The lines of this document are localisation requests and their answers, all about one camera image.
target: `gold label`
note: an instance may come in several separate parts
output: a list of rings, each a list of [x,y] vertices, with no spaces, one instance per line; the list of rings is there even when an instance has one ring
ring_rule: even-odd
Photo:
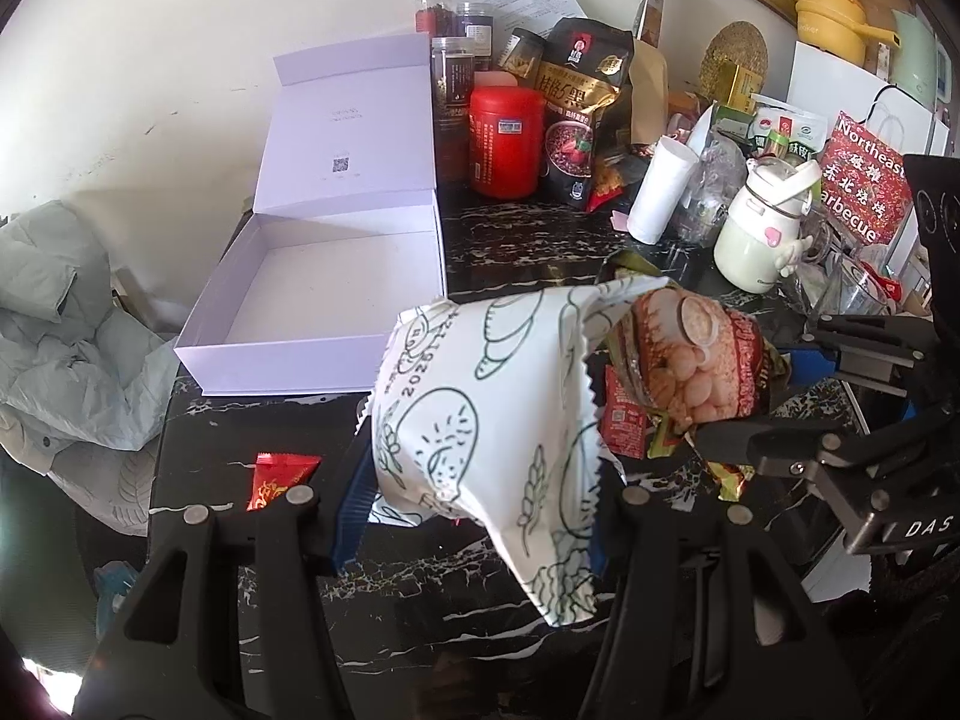
[[[587,114],[614,103],[620,91],[606,81],[550,62],[541,62],[536,88],[544,93],[548,103]]]
[[[617,55],[611,54],[610,56],[605,56],[597,64],[597,70],[601,71],[604,76],[615,76],[620,72],[620,68],[623,66],[623,59]]]

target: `white cylinder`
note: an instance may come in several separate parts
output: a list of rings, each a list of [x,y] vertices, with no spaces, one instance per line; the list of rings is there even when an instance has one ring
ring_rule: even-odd
[[[656,142],[654,157],[627,219],[632,237],[642,244],[659,241],[697,162],[693,149],[680,141],[664,135]]]

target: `box lid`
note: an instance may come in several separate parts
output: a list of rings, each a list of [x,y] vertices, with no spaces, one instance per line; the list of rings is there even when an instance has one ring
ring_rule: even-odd
[[[274,63],[282,89],[253,210],[309,218],[420,204],[432,194],[427,35],[316,47]]]

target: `metal screw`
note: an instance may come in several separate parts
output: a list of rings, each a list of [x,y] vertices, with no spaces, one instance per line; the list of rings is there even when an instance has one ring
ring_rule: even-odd
[[[840,448],[840,437],[835,433],[824,434],[824,437],[820,440],[820,445],[824,447],[827,452],[836,452]]]
[[[187,525],[200,525],[210,516],[210,509],[202,503],[195,503],[184,509],[184,522]]]
[[[313,500],[313,488],[308,485],[296,485],[287,490],[287,500],[294,506],[302,506]]]
[[[887,493],[886,490],[874,490],[870,495],[870,505],[877,512],[882,512],[890,506],[890,493]]]
[[[631,506],[643,506],[650,502],[650,493],[642,487],[623,488],[621,495],[624,503],[629,503]]]
[[[749,525],[754,513],[743,504],[736,503],[727,509],[727,519],[734,525]]]

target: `red canister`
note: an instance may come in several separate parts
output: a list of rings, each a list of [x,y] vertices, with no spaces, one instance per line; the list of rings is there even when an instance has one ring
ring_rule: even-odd
[[[470,186],[498,200],[533,194],[544,145],[544,96],[485,86],[470,96]]]

